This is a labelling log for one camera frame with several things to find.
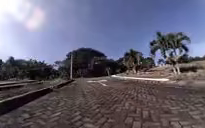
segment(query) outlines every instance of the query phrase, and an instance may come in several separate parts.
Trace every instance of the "brick pavement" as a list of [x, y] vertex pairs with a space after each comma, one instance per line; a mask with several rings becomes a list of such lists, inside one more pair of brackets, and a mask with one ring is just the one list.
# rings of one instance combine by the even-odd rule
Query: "brick pavement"
[[0, 128], [205, 128], [205, 90], [78, 80], [0, 117]]

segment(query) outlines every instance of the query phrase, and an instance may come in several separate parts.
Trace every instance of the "green foliage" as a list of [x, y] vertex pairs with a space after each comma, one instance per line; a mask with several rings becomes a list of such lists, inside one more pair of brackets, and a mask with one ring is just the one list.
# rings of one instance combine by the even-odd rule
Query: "green foliage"
[[142, 63], [142, 53], [136, 50], [130, 49], [129, 52], [124, 54], [124, 65], [128, 70], [133, 70], [136, 72], [137, 66]]
[[58, 71], [44, 61], [22, 60], [10, 57], [5, 63], [0, 61], [0, 80], [17, 79], [51, 79], [57, 77]]

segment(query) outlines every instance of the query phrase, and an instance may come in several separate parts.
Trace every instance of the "sunlight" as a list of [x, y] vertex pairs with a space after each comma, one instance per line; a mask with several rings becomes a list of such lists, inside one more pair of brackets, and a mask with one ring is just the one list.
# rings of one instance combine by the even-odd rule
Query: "sunlight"
[[6, 16], [22, 24], [28, 31], [34, 31], [42, 26], [45, 15], [40, 7], [35, 7], [29, 0], [0, 0], [0, 25], [8, 21]]

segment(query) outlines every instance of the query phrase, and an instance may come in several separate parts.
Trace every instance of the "curb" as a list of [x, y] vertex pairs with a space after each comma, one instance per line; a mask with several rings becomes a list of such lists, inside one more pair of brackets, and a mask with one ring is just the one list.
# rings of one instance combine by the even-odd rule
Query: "curb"
[[146, 81], [158, 81], [158, 82], [166, 82], [169, 81], [167, 78], [138, 78], [138, 77], [125, 77], [125, 76], [117, 76], [112, 75], [113, 78], [119, 78], [119, 79], [130, 79], [130, 80], [146, 80]]
[[0, 83], [0, 86], [12, 85], [12, 84], [23, 84], [23, 83], [34, 83], [34, 82], [37, 82], [37, 80], [27, 80], [27, 81], [19, 81], [19, 82]]
[[15, 85], [3, 85], [3, 86], [0, 86], [0, 91], [2, 90], [7, 90], [7, 89], [14, 89], [14, 88], [20, 88], [20, 87], [23, 87], [23, 86], [30, 86], [32, 84], [43, 84], [43, 82], [39, 81], [39, 82], [36, 82], [36, 83], [25, 83], [25, 84], [15, 84]]
[[22, 95], [14, 96], [11, 98], [7, 98], [0, 101], [0, 116], [6, 114], [14, 109], [17, 109], [31, 101], [34, 101], [46, 94], [53, 92], [53, 89], [58, 89], [64, 87], [65, 85], [73, 82], [74, 80], [70, 80], [67, 82], [62, 82], [60, 84], [50, 86], [47, 88], [39, 89], [36, 91], [31, 91]]

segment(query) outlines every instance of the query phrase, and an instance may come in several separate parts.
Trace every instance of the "pole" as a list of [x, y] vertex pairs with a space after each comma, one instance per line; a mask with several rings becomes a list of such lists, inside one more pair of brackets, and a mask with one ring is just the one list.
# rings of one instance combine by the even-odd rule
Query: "pole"
[[70, 79], [72, 80], [72, 63], [73, 63], [73, 55], [71, 53], [71, 62], [70, 62]]

